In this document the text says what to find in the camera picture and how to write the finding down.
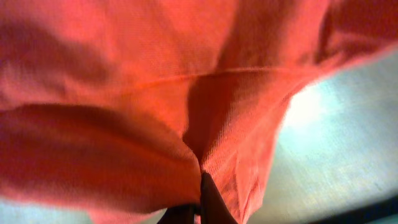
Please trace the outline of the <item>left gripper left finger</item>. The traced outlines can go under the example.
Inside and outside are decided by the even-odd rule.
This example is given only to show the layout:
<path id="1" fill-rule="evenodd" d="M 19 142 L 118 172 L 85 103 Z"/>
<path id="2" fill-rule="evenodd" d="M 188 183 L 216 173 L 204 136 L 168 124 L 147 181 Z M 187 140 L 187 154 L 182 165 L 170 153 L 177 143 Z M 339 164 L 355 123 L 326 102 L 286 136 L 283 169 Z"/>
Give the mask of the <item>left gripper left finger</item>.
<path id="1" fill-rule="evenodd" d="M 194 224 L 197 211 L 194 204 L 171 207 L 166 209 L 157 224 Z"/>

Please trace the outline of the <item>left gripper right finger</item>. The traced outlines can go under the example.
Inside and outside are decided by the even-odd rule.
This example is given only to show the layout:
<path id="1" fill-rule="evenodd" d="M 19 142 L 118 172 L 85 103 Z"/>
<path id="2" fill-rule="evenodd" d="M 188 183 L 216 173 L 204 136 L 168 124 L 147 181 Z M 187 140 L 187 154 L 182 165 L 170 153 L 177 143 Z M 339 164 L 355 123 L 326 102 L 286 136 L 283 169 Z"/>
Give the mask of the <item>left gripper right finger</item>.
<path id="1" fill-rule="evenodd" d="M 200 220 L 201 224 L 237 224 L 207 172 L 201 175 Z"/>

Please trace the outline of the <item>orange t-shirt white print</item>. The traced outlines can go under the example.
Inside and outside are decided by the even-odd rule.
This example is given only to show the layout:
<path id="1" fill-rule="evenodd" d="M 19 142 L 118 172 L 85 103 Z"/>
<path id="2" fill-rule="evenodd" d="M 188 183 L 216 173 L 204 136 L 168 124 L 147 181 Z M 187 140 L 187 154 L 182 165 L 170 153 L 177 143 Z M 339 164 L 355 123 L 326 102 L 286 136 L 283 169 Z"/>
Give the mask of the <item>orange t-shirt white print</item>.
<path id="1" fill-rule="evenodd" d="M 397 45 L 396 1 L 1 2 L 1 196 L 134 223 L 261 206 L 291 97 Z"/>

